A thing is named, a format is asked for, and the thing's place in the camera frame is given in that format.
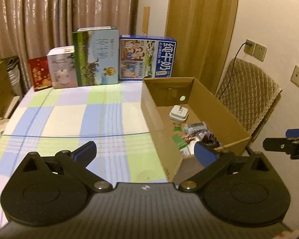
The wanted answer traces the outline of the silver white tin case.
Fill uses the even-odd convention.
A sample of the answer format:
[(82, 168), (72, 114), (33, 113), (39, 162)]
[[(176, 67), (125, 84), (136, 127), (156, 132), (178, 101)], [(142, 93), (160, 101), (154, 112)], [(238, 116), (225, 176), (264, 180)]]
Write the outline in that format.
[(169, 118), (174, 121), (178, 121), (180, 123), (186, 122), (189, 115), (189, 110), (186, 107), (181, 105), (175, 105), (172, 107)]

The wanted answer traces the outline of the green white medicine box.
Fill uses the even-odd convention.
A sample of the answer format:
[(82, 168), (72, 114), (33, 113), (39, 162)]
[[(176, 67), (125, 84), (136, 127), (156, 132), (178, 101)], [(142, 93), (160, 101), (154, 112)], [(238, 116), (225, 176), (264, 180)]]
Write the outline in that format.
[(188, 149), (188, 145), (187, 143), (183, 140), (183, 138), (178, 135), (178, 134), (174, 134), (172, 135), (172, 139), (173, 141), (177, 144), (177, 147), (181, 153), (182, 156), (189, 156), (190, 155), (190, 151)]

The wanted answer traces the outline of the checkered bed sheet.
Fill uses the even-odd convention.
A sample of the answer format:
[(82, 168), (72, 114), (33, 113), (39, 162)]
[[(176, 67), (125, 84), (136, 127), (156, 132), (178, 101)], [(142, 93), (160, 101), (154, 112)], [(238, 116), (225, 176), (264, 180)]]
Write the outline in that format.
[[(27, 153), (53, 156), (88, 141), (97, 146), (89, 170), (110, 183), (166, 181), (141, 112), (141, 88), (141, 81), (122, 81), (28, 91), (0, 121), (0, 194)], [(0, 228), (5, 223), (0, 206)]]

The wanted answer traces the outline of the quilted beige chair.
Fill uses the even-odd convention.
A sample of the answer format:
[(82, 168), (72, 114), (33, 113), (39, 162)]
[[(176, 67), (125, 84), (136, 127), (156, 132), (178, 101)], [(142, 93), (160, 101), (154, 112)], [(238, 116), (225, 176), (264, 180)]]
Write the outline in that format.
[(215, 96), (236, 117), (254, 141), (269, 119), (282, 89), (264, 70), (232, 59)]

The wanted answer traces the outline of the brown cardboard box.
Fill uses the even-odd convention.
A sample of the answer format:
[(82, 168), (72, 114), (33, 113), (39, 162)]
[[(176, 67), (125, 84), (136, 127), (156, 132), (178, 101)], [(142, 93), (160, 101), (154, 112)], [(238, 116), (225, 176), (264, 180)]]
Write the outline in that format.
[(141, 110), (149, 128), (156, 152), (169, 182), (176, 184), (203, 169), (194, 155), (183, 156), (173, 141), (173, 106), (188, 108), (187, 123), (205, 122), (220, 141), (221, 147), (240, 155), (251, 136), (235, 116), (195, 78), (144, 79)]

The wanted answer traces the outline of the red gift box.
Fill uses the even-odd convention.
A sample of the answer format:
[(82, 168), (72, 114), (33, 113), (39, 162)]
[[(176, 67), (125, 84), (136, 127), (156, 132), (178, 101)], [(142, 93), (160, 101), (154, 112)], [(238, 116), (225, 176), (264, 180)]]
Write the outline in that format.
[(47, 57), (38, 57), (28, 60), (32, 83), (35, 92), (51, 88), (52, 81), (48, 68)]

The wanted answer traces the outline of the brown paper bag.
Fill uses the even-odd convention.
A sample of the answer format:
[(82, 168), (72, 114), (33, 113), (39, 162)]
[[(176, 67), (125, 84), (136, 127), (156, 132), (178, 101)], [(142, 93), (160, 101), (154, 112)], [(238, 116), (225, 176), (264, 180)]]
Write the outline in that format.
[(0, 117), (3, 117), (15, 96), (22, 97), (18, 56), (0, 59)]

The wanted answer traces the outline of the white appliance box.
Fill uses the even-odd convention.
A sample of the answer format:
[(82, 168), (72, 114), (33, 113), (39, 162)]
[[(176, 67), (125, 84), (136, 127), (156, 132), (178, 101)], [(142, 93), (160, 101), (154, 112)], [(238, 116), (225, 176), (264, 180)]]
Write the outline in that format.
[(47, 54), (47, 60), (54, 88), (78, 87), (73, 45), (51, 49)]

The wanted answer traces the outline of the green blue milk carton box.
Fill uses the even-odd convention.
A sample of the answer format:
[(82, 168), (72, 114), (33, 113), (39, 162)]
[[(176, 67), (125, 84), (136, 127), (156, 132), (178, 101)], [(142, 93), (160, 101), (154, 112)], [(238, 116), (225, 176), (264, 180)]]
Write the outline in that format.
[(119, 29), (98, 26), (73, 32), (74, 63), (79, 86), (119, 82)]

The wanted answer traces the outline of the blue cartoon milk carton box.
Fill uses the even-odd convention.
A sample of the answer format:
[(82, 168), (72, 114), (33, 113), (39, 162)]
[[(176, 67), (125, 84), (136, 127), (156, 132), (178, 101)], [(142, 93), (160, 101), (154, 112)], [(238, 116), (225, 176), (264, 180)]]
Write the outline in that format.
[(120, 36), (119, 79), (171, 77), (176, 49), (171, 37)]

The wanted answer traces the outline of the pink brown curtain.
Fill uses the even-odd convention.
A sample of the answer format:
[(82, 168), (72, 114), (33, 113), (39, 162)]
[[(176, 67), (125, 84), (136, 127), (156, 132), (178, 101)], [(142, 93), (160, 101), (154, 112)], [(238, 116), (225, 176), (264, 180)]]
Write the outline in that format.
[(21, 89), (32, 85), (28, 60), (73, 43), (82, 27), (136, 30), (138, 0), (0, 0), (0, 58), (18, 56)]

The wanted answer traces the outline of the wooden stick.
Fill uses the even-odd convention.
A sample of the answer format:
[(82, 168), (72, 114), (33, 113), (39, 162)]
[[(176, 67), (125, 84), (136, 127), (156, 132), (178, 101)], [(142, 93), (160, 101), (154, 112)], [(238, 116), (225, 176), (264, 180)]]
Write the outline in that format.
[(150, 16), (150, 7), (144, 7), (143, 22), (142, 22), (142, 32), (144, 35), (148, 35), (149, 32), (149, 16)]

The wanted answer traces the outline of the wall power socket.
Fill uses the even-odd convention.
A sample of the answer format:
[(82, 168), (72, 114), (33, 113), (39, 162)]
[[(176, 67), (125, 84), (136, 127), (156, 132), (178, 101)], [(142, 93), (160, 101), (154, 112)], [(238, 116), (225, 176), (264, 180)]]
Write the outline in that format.
[(245, 42), (244, 53), (253, 56), (256, 48), (256, 43), (247, 39)]

